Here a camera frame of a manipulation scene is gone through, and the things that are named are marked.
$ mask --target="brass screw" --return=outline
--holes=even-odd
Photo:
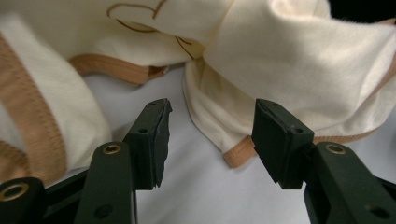
[[[112,155],[118,153],[120,150],[121,147],[119,145],[110,145],[103,148],[103,153],[107,155]]]
[[[27,190],[29,185],[26,183],[19,183],[11,185],[0,191],[0,202],[8,202],[21,197]]]
[[[344,155],[347,151],[343,147],[339,147],[336,145],[326,145],[326,149],[329,150],[331,153]]]

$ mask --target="garment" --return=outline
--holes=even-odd
[[[335,20],[325,0],[3,1],[10,12],[81,74],[143,84],[186,63],[191,118],[232,167],[255,155],[256,98],[340,143],[373,132],[396,104],[396,27]]]

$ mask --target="printed design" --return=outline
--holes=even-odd
[[[145,6],[145,5],[140,5],[140,4],[117,3],[117,4],[115,4],[115,5],[111,6],[111,7],[109,7],[109,8],[107,9],[106,14],[107,14],[107,16],[108,16],[109,18],[112,18],[112,17],[111,17],[111,12],[112,12],[114,9],[119,8],[119,7],[143,8],[143,9],[146,9],[146,10],[151,11],[151,12],[152,12],[151,18],[155,20],[155,19],[157,18],[158,13],[159,13],[160,10],[161,10],[161,8],[163,7],[163,4],[164,4],[166,1],[167,1],[167,0],[161,0],[160,3],[159,3],[155,8],[153,8],[153,7],[148,7],[148,6]],[[119,24],[121,24],[122,26],[124,26],[124,27],[126,27],[126,28],[128,28],[128,29],[130,29],[130,30],[132,30],[132,31],[135,31],[135,32],[147,33],[147,34],[149,34],[149,33],[160,32],[160,31],[158,31],[157,29],[154,29],[154,28],[152,28],[152,27],[149,27],[149,26],[144,25],[144,24],[141,24],[141,23],[134,22],[133,24],[126,24],[125,22],[123,22],[123,21],[121,21],[121,20],[118,20],[118,19],[115,19],[115,20],[116,20]],[[183,50],[186,51],[186,53],[190,56],[190,58],[194,59],[194,57],[193,57],[193,56],[187,51],[187,49],[183,46],[183,44],[184,44],[184,45],[191,46],[192,43],[191,43],[191,42],[188,42],[188,41],[186,41],[186,40],[184,40],[183,38],[181,38],[181,37],[179,37],[179,36],[175,36],[175,39],[176,39],[177,43],[180,45],[180,47],[183,48]]]

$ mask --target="white table surface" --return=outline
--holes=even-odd
[[[147,103],[168,98],[173,107],[163,182],[158,189],[137,192],[139,223],[310,223],[304,191],[282,190],[259,158],[238,169],[227,166],[192,123],[182,77],[179,67],[138,88],[106,75],[85,77],[115,140],[123,138]],[[396,110],[377,132],[348,146],[375,175],[396,182]]]

